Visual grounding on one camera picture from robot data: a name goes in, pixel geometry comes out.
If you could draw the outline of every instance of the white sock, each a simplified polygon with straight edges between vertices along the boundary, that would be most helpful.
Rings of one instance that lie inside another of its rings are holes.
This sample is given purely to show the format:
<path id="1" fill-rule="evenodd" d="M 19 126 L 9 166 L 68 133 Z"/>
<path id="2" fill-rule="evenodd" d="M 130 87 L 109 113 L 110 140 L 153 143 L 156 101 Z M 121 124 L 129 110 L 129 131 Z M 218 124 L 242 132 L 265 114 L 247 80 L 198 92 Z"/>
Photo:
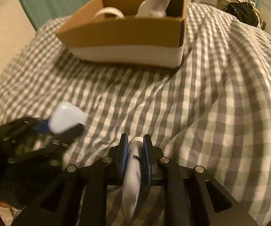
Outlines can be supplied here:
<path id="1" fill-rule="evenodd" d="M 145 0 L 138 8 L 135 17 L 166 17 L 170 0 Z"/>

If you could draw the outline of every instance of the black bag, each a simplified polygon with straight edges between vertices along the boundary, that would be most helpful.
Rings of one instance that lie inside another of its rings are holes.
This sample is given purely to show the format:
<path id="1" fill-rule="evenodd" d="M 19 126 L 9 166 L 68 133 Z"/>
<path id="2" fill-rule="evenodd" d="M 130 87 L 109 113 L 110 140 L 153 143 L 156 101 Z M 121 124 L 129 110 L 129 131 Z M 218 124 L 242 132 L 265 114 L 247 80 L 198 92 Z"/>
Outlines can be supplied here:
<path id="1" fill-rule="evenodd" d="M 223 8 L 224 12 L 234 15 L 240 22 L 248 25 L 258 26 L 258 17 L 253 11 L 253 6 L 247 2 L 229 3 Z"/>

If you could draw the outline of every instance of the checkered duvet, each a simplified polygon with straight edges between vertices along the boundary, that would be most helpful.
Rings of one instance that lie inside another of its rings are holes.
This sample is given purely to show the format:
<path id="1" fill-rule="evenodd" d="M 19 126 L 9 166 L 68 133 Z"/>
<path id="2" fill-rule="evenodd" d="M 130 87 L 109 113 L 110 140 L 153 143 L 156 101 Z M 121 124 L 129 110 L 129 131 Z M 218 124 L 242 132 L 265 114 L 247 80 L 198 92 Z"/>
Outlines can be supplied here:
<path id="1" fill-rule="evenodd" d="M 182 166 L 204 166 L 259 225 L 271 219 L 271 37 L 213 7 L 190 3 L 184 63 L 174 75 L 80 62 L 48 21 L 0 77 L 0 125 L 49 118 L 69 101 L 89 114 L 66 164 L 92 164 L 151 135 Z M 146 191 L 133 225 L 162 225 L 161 189 Z M 109 190 L 107 224 L 126 225 L 121 188 Z"/>

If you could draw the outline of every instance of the white tape roll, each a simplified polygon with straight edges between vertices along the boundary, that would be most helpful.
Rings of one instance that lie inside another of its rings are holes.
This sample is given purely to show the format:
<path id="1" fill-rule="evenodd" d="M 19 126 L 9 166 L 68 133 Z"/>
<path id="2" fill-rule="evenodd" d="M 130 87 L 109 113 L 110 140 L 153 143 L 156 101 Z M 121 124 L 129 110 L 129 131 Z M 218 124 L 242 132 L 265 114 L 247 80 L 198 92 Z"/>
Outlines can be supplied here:
<path id="1" fill-rule="evenodd" d="M 117 16 L 117 19 L 124 19 L 124 14 L 119 9 L 115 7 L 104 7 L 95 14 L 93 20 L 95 20 L 98 16 L 102 14 L 113 14 Z"/>

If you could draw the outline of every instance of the white wall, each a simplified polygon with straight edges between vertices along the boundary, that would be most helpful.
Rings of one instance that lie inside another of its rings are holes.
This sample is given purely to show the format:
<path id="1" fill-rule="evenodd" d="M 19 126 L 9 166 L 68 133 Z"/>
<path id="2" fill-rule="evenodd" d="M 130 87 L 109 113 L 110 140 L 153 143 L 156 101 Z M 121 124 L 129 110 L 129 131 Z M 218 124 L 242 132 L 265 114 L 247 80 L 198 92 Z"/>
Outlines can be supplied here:
<path id="1" fill-rule="evenodd" d="M 0 0 L 0 74 L 35 34 L 19 0 Z"/>

